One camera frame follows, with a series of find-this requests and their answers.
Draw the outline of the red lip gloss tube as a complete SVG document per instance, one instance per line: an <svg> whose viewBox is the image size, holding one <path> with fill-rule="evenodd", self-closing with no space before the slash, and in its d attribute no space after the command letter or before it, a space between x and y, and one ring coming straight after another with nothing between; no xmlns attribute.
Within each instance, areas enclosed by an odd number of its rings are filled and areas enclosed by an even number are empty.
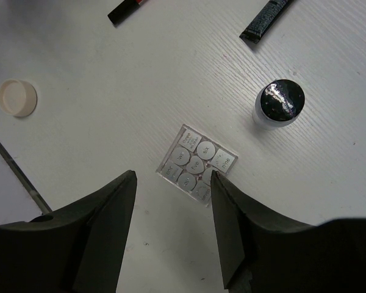
<svg viewBox="0 0 366 293"><path fill-rule="evenodd" d="M147 0L124 0L108 15L110 22L117 26L138 10Z"/></svg>

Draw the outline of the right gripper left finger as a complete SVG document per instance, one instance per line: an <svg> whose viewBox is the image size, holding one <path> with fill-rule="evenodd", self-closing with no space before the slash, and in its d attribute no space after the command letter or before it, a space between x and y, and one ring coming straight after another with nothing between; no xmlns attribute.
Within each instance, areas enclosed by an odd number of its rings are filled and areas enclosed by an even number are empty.
<svg viewBox="0 0 366 293"><path fill-rule="evenodd" d="M0 225L0 292L115 292L137 176L30 222Z"/></svg>

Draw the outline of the white bottle black cap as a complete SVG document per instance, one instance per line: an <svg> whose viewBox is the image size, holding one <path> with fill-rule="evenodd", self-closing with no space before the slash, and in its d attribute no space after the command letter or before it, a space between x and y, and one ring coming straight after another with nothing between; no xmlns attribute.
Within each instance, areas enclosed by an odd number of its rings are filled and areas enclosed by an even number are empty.
<svg viewBox="0 0 366 293"><path fill-rule="evenodd" d="M257 95L253 120L265 130L283 128L300 115L305 94L299 84L289 79L278 79L266 85Z"/></svg>

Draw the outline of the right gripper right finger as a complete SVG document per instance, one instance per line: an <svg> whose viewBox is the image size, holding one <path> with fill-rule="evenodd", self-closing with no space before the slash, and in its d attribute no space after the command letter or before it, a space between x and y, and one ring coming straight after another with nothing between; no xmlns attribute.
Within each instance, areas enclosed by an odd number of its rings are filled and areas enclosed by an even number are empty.
<svg viewBox="0 0 366 293"><path fill-rule="evenodd" d="M223 285L229 292L366 292L366 218L314 226L211 176Z"/></svg>

